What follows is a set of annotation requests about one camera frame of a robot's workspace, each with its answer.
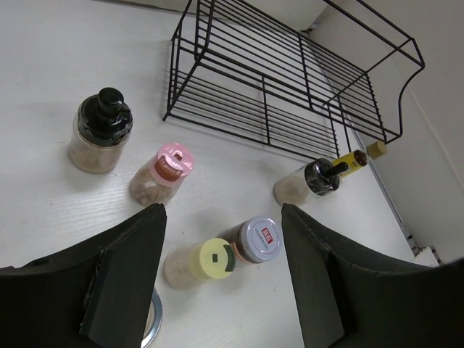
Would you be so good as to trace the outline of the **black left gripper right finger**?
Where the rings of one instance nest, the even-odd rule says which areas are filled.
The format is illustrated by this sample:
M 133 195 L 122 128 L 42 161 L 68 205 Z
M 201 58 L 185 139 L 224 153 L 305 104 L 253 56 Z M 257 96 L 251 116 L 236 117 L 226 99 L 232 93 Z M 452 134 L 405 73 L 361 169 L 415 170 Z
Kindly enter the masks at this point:
M 461 347 L 463 261 L 436 268 L 374 251 L 295 205 L 281 209 L 306 347 Z

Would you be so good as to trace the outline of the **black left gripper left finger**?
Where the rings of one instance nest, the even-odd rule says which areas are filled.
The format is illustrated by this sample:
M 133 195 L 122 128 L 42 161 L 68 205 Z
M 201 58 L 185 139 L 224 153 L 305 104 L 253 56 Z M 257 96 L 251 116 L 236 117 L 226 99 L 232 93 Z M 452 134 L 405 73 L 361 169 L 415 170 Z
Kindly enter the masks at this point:
M 167 213 L 152 204 L 60 252 L 1 269 L 3 347 L 139 347 Z

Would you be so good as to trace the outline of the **yellow oil bottle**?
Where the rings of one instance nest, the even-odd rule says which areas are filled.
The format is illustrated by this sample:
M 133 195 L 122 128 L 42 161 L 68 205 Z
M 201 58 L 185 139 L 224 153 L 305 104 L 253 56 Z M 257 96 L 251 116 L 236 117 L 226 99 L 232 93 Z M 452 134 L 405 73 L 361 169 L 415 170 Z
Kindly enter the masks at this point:
M 365 149 L 356 149 L 349 154 L 335 159 L 332 164 L 338 165 L 341 162 L 347 163 L 348 169 L 340 174 L 340 176 L 344 178 L 366 167 L 370 162 L 384 156 L 387 152 L 386 144 L 383 141 L 376 141 L 368 145 Z

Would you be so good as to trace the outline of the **black cap seasoning jar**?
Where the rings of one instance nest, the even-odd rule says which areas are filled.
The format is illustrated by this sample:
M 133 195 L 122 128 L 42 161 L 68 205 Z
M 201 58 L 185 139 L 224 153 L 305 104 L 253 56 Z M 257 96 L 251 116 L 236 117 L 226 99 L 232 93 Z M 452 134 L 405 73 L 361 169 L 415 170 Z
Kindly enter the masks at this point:
M 334 165 L 326 158 L 315 159 L 275 182 L 275 200 L 280 205 L 301 206 L 310 199 L 327 196 L 340 187 L 341 174 L 348 169 L 346 162 Z

